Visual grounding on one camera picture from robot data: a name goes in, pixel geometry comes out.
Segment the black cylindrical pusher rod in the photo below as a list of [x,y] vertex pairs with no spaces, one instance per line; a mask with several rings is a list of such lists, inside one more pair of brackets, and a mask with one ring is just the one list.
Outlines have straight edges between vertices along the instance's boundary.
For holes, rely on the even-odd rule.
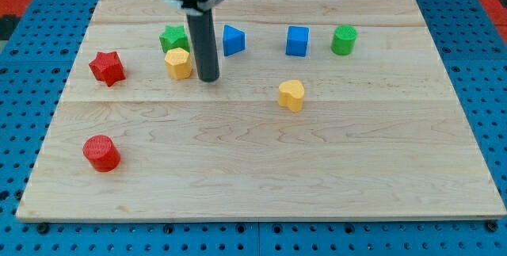
[[219,61],[211,10],[200,16],[187,16],[198,77],[203,82],[219,78]]

